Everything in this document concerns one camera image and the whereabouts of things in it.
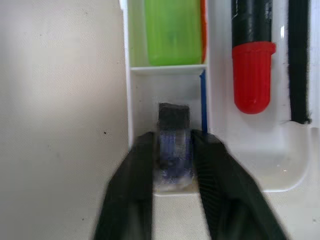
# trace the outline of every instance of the red cap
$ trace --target red cap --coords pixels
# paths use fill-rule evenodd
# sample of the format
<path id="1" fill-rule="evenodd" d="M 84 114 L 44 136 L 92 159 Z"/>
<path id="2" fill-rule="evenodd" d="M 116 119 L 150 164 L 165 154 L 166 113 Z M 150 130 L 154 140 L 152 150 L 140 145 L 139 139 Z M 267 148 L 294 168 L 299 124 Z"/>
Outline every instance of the red cap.
<path id="1" fill-rule="evenodd" d="M 234 103 L 245 114 L 258 114 L 270 102 L 271 55 L 276 45 L 249 42 L 232 49 Z"/>

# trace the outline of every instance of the white shelf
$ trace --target white shelf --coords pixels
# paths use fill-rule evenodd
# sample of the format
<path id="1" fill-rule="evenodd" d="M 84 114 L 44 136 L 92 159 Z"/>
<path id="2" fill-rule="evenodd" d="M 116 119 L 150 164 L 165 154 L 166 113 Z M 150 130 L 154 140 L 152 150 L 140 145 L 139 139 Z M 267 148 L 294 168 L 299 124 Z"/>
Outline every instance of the white shelf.
<path id="1" fill-rule="evenodd" d="M 178 65 L 178 66 L 144 66 L 131 67 L 131 71 L 137 75 L 177 75 L 177 74 L 201 74 L 207 67 L 206 64 Z"/>

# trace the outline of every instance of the orange object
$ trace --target orange object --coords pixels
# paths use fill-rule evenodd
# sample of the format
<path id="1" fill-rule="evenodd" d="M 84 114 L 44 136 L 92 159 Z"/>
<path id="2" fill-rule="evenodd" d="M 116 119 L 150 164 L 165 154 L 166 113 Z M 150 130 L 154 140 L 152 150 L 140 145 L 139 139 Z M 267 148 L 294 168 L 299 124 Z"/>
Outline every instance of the orange object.
<path id="1" fill-rule="evenodd" d="M 201 0 L 201 31 L 202 31 L 202 63 L 206 60 L 207 54 L 207 19 L 206 0 Z"/>

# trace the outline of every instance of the white compartment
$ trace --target white compartment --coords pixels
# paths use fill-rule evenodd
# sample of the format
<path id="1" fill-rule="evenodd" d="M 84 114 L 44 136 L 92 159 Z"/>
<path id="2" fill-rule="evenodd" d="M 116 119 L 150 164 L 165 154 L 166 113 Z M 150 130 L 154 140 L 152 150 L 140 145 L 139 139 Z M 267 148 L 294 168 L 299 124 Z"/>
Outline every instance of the white compartment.
<path id="1" fill-rule="evenodd" d="M 191 126 L 201 127 L 199 74 L 207 70 L 208 130 L 227 145 L 265 192 L 297 186 L 310 162 L 310 129 L 289 122 L 287 3 L 273 1 L 272 91 L 268 108 L 257 115 L 234 104 L 231 1 L 208 0 L 206 65 L 150 67 L 147 61 L 143 0 L 122 1 L 128 97 L 129 145 L 155 129 L 158 103 L 188 104 Z"/>

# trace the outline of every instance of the green plastic container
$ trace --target green plastic container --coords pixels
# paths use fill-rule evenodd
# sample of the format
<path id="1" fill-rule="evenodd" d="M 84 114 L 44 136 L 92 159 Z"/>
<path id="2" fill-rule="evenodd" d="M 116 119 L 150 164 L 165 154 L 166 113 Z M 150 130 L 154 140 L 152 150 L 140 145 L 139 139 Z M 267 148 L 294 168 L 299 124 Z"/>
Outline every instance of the green plastic container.
<path id="1" fill-rule="evenodd" d="M 144 0 L 149 63 L 201 64 L 200 0 Z"/>

